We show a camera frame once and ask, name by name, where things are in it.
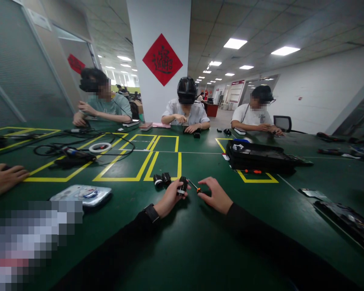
white pillar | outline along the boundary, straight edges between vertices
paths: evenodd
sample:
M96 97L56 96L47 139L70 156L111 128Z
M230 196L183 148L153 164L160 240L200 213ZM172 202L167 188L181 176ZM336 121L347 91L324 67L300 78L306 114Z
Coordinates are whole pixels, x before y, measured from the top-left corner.
M146 122L160 122L168 101L178 98L180 78L187 76L191 0L127 0L127 7L144 118ZM143 62L160 34L164 35L182 63L165 86Z

floor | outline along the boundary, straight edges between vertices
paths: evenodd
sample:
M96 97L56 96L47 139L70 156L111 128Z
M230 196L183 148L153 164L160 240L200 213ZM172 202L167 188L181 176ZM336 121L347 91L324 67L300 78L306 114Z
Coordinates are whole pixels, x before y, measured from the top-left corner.
M231 119L234 111L232 110L221 110L220 108L217 110L216 117L209 117L210 119L210 127L211 128L220 128L226 129L231 127Z

ceiling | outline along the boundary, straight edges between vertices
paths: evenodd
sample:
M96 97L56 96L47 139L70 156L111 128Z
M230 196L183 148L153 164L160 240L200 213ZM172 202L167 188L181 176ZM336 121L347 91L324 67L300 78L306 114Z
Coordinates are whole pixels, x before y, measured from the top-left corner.
M135 57L125 0L66 0L88 17L103 66L126 71ZM239 50L229 38L247 40ZM271 55L283 46L301 50ZM364 0L192 0L188 74L220 83L364 46ZM210 61L220 61L203 73ZM241 70L251 65L250 70Z

white shirt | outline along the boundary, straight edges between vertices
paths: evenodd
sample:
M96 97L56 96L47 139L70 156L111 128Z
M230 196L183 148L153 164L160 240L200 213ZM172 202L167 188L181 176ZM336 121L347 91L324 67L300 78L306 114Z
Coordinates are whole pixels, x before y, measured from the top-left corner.
M247 125L260 125L262 123L273 125L270 114L265 108L253 110L249 104L243 104L236 108L232 116L233 120L238 120Z
M178 98L172 99L167 103L166 111L162 116L170 116L173 114L180 114L185 116L185 113L182 111L181 104L179 103ZM203 104L195 102L191 105L191 110L189 116L186 116L187 122L189 125L193 125L196 123L210 122L210 119L207 117ZM173 120L171 125L178 125L178 120Z

office chair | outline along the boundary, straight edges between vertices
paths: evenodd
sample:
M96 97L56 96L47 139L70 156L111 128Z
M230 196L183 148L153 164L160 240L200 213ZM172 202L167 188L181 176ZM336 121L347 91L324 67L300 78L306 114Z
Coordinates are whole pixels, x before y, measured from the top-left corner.
M292 123L291 117L289 116L274 115L274 124L284 132L304 133L302 131L291 130Z

